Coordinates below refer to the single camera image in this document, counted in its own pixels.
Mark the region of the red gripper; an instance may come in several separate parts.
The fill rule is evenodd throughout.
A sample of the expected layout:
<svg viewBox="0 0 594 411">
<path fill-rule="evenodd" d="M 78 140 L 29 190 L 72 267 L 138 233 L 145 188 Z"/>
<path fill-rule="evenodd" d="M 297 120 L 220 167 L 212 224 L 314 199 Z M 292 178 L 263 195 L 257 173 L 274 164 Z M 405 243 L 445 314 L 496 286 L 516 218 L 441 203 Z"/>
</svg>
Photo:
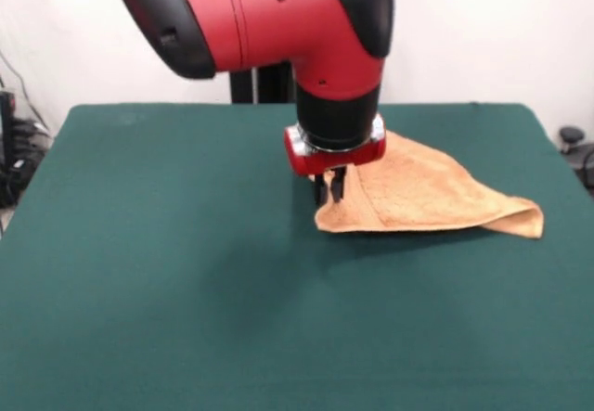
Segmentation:
<svg viewBox="0 0 594 411">
<path fill-rule="evenodd" d="M 371 124 L 368 140 L 361 146 L 343 151 L 315 148 L 305 141 L 304 132 L 298 123 L 284 130 L 284 146 L 291 169 L 300 176 L 314 175 L 314 199 L 316 206 L 328 201 L 329 189 L 323 173 L 331 170 L 330 193 L 334 202 L 344 196 L 344 183 L 349 165 L 364 165 L 378 161 L 386 149 L 386 125 L 377 113 Z"/>
</svg>

